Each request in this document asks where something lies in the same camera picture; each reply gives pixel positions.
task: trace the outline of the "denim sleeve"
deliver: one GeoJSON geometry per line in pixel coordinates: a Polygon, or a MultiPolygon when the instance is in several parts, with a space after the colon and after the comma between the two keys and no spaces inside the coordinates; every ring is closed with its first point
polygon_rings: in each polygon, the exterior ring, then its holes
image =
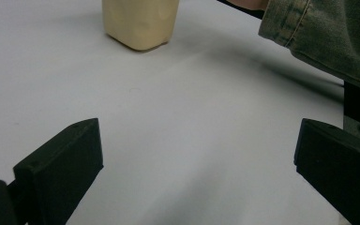
{"type": "Polygon", "coordinates": [[[271,0],[259,35],[360,86],[360,0],[271,0]]]}

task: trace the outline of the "hand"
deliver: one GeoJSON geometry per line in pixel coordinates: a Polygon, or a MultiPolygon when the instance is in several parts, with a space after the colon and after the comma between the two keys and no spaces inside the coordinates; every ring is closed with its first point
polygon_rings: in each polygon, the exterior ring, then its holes
{"type": "Polygon", "coordinates": [[[247,8],[250,10],[266,10],[269,0],[227,0],[227,1],[241,8],[247,8]]]}

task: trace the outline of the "black object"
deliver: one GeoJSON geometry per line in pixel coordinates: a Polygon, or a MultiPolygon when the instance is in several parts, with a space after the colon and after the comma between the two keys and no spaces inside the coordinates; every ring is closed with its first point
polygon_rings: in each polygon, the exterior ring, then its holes
{"type": "Polygon", "coordinates": [[[98,120],[65,128],[0,181],[0,225],[66,224],[102,168],[98,120]]]}
{"type": "Polygon", "coordinates": [[[304,119],[297,171],[353,225],[360,225],[360,88],[344,85],[344,129],[304,119]]]}
{"type": "Polygon", "coordinates": [[[221,3],[224,3],[227,6],[230,6],[232,8],[236,8],[238,10],[241,10],[241,11],[245,12],[246,14],[249,14],[250,16],[256,17],[258,19],[262,19],[263,16],[264,16],[264,11],[263,10],[249,10],[249,9],[246,9],[246,8],[243,8],[243,7],[236,6],[236,5],[232,4],[232,3],[229,3],[227,0],[218,0],[218,1],[221,2],[221,3]]]}

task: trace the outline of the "tabletop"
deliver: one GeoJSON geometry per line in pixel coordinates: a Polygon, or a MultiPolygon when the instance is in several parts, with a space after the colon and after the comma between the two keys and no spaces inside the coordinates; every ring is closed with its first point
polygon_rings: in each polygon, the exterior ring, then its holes
{"type": "Polygon", "coordinates": [[[171,40],[147,52],[107,36],[101,13],[0,1],[1,180],[98,118],[104,169],[67,224],[338,224],[293,154],[302,118],[342,126],[342,80],[218,1],[181,0],[171,40]]]}

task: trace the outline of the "plastic container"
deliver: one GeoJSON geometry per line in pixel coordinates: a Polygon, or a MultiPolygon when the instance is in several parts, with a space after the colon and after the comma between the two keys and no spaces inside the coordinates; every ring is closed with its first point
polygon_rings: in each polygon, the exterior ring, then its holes
{"type": "Polygon", "coordinates": [[[168,42],[179,0],[102,0],[104,30],[111,37],[144,51],[168,42]]]}

